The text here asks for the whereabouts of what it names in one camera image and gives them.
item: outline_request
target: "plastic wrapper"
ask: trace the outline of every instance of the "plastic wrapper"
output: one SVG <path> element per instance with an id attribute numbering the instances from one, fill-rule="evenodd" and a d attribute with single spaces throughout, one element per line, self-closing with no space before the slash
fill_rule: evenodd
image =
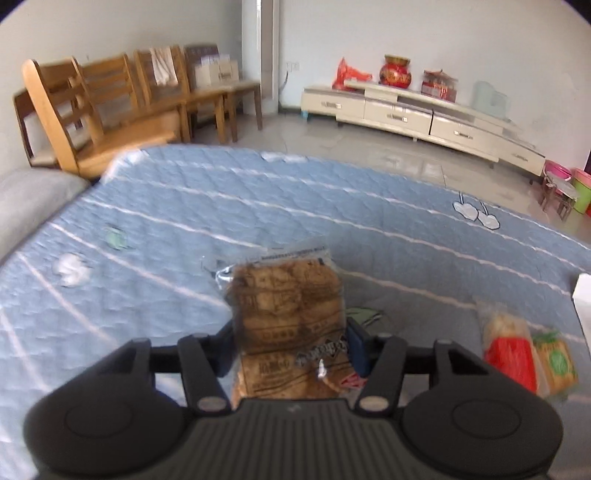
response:
<path id="1" fill-rule="evenodd" d="M 568 344 L 557 331 L 540 333 L 532 339 L 548 382 L 548 393 L 568 394 L 579 383 Z"/>
<path id="2" fill-rule="evenodd" d="M 243 397 L 330 398 L 350 390 L 343 286 L 324 244 L 247 258 L 216 280 L 233 310 L 234 406 Z"/>
<path id="3" fill-rule="evenodd" d="M 485 361 L 531 392 L 546 397 L 548 383 L 527 322 L 502 306 L 477 304 Z"/>
<path id="4" fill-rule="evenodd" d="M 336 70 L 336 79 L 333 82 L 333 88 L 335 90 L 347 90 L 354 92 L 355 89 L 348 88 L 345 86 L 345 80 L 358 80 L 360 82 L 368 82 L 373 78 L 370 73 L 360 72 L 353 67 L 347 65 L 345 58 L 340 59 L 339 67 Z"/>

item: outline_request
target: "white tv cabinet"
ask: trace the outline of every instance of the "white tv cabinet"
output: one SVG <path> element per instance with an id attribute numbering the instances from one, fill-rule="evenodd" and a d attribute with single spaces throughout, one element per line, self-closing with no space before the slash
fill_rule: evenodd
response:
<path id="1" fill-rule="evenodd" d="M 519 139 L 521 130 L 511 121 L 412 90 L 354 80 L 345 81 L 345 85 L 356 91 L 306 88 L 302 112 L 407 135 L 495 163 L 504 160 L 536 176 L 542 173 L 544 156 Z"/>

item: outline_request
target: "green bucket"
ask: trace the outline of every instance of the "green bucket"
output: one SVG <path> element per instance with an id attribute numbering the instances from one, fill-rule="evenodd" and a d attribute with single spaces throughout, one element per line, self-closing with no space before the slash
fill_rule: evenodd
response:
<path id="1" fill-rule="evenodd" d="M 573 208 L 579 213 L 585 213 L 591 203 L 591 189 L 576 178 L 573 178 L 573 187 L 579 192 L 579 199 Z"/>

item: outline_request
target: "gray tile floor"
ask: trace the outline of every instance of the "gray tile floor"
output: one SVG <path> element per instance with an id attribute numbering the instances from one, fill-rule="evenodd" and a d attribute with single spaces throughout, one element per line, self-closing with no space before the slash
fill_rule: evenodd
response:
<path id="1" fill-rule="evenodd" d="M 490 162 L 469 154 L 356 125 L 339 128 L 334 119 L 322 116 L 308 122 L 296 114 L 269 116 L 264 126 L 259 132 L 253 117 L 240 116 L 234 146 L 329 158 L 429 181 L 530 215 L 591 244 L 591 217 L 573 210 L 563 222 L 556 205 L 543 212 L 540 185 L 530 185 L 530 178 L 509 164 L 491 169 Z M 214 126 L 199 128 L 194 142 L 217 144 Z"/>

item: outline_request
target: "blue bedsheet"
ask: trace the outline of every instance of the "blue bedsheet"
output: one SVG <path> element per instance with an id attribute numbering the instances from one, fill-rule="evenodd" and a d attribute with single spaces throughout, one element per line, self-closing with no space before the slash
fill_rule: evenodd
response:
<path id="1" fill-rule="evenodd" d="M 566 334 L 580 388 L 556 404 L 558 479 L 588 478 L 591 360 L 570 298 L 589 247 L 434 185 L 354 166 L 232 148 L 135 153 L 45 224 L 0 272 L 0 478 L 31 476 L 27 410 L 130 338 L 213 333 L 229 309 L 219 258 L 328 238 L 348 307 L 415 345 L 482 353 L 475 298 Z M 178 379 L 159 387 L 179 398 Z"/>

